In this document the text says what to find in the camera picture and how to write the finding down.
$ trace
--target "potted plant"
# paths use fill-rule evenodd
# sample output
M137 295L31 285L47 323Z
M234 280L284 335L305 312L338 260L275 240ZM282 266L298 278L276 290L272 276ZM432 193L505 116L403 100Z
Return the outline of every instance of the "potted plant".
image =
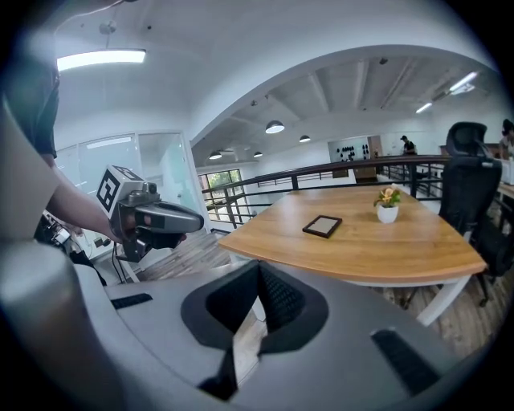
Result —
M378 194L373 206L378 205L378 219L388 224L394 222L398 216L398 203L400 202L400 190L388 187Z

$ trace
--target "wooden floor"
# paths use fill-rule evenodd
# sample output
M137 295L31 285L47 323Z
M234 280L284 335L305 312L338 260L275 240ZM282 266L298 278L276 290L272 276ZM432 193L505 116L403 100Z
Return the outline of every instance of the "wooden floor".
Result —
M139 273L138 277L141 281L167 279L228 263L230 256L218 247L216 236L201 232L190 234L185 242L173 250L171 256ZM409 288L374 290L398 305L400 299L411 292ZM459 297L430 326L462 358L483 347L499 331L514 292L514 270L497 279L495 285L489 287L489 291L491 300L486 307L479 307L482 292L478 280L471 278ZM436 286L421 287L408 312L417 316L437 292ZM251 371L255 369L260 340L265 335L265 323L258 321L253 311L250 311L234 338L235 366L239 384L247 380Z
M169 279L230 264L228 252L218 247L214 234L202 230L187 236L169 257L137 273L139 280Z
M514 271L488 284L490 300L480 307L483 298L479 282L472 277L452 305L430 327L462 358L483 347L500 330L508 312L514 292ZM412 292L410 288L375 289L389 301L399 305L402 297ZM417 316L435 297L439 289L421 287L412 300L408 312Z

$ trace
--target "picture frame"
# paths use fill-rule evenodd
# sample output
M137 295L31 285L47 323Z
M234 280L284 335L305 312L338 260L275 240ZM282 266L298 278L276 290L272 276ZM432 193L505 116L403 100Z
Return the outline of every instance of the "picture frame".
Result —
M317 224L320 219L332 220L332 221L334 221L334 223L332 224L332 226L330 226L329 230L327 230L327 231L313 229L312 227L315 224ZM333 232L336 230L336 228L341 225L342 222L343 222L342 218L330 217L328 215L319 215L316 218L314 218L314 220L309 222L302 229L302 231L307 233L307 234L317 235L317 236L322 237L322 238L330 238L330 236L333 234Z

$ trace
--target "black metal railing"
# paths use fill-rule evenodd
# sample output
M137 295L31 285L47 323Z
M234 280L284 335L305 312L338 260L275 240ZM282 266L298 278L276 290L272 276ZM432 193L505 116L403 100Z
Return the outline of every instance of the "black metal railing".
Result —
M381 169L380 174L390 180L404 181L409 176L409 168L405 165L386 165ZM427 164L416 166L417 191L426 195L418 198L419 201L441 200L443 193L442 184L443 167L441 165Z
M268 207L271 203L255 203L238 204L241 198L248 198L259 195L288 193L295 190L305 189L328 189L336 187L355 187L364 185L386 185L396 183L410 187L410 195L416 197L419 201L437 201L441 200L443 165L449 161L449 157L445 156L402 156L402 157L379 157L369 160L346 161L341 163L328 163L323 165L314 165L312 167L304 167L302 169L287 170L279 173L258 176L248 180L238 181L230 184L220 185L212 189L204 189L202 193L213 193L214 191L223 191L223 196L215 198L212 204L207 205L207 209L226 208L226 212L216 213L217 216L226 217L223 220L215 220L218 222L226 222L232 224L234 228L248 222L256 214L240 213L241 208L247 207ZM376 181L356 182L355 184L338 184L338 185L318 185L312 187L300 187L300 183L308 180L319 180L336 178L334 172L340 172L350 169L368 169L375 168L377 175ZM290 184L291 188L273 189L268 191L260 191L263 187L279 186ZM236 194L235 187L247 187L248 190L242 190ZM417 193L421 192L425 197L418 197Z

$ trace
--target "wooden table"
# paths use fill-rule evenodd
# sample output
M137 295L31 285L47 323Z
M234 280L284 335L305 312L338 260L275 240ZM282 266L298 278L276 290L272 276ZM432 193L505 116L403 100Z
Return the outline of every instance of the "wooden table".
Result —
M430 324L486 264L450 225L402 193L393 224L377 219L373 200L383 187L293 191L219 240L236 254L281 262L373 287L444 283L418 319ZM331 238L302 231L318 215L343 219Z
M504 196L514 198L514 185L500 183L498 192Z

